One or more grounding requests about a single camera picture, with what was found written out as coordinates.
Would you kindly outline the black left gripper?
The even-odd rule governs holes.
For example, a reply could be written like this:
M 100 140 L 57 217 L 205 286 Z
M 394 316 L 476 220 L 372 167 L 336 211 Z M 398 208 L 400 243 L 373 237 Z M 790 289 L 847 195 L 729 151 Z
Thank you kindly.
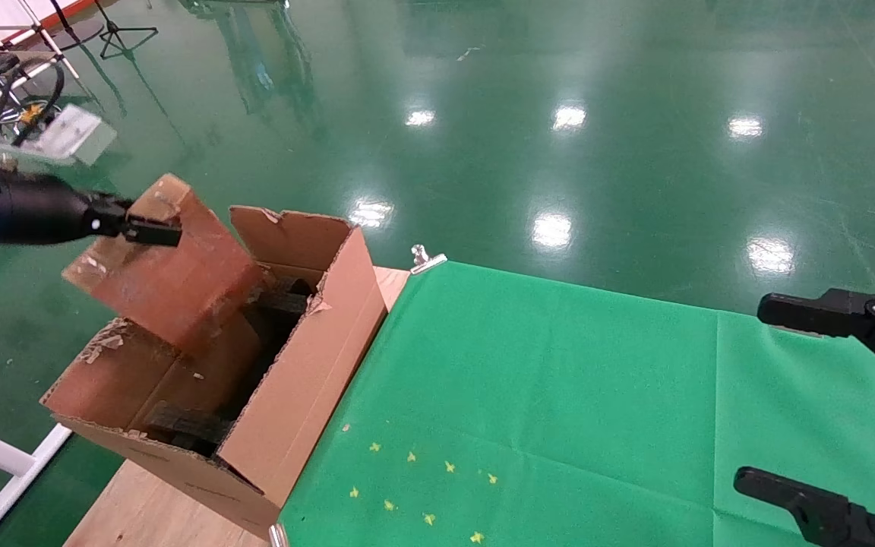
M 128 216 L 134 201 L 104 191 L 81 191 L 58 176 L 0 171 L 0 245 L 61 245 L 91 236 L 136 245 L 177 247 L 180 225 Z

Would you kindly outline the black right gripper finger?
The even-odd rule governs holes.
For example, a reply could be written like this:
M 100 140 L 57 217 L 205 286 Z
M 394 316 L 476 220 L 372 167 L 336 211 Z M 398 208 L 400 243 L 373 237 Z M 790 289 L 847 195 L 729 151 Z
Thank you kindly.
M 813 545 L 875 546 L 875 513 L 847 496 L 754 467 L 737 470 L 734 489 L 789 512 Z
M 855 338 L 875 354 L 875 294 L 830 289 L 805 299 L 769 293 L 757 317 L 764 324 L 830 338 Z

